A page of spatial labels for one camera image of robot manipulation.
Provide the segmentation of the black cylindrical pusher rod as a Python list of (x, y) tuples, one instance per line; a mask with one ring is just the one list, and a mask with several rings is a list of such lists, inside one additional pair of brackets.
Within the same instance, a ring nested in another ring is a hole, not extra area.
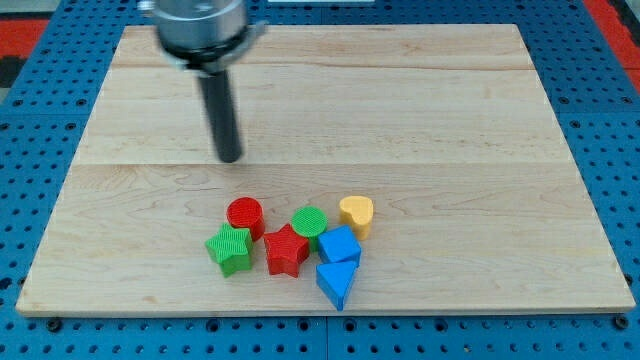
[(223, 163), (234, 163), (242, 155), (242, 144), (229, 73), (200, 77), (198, 82), (216, 155)]

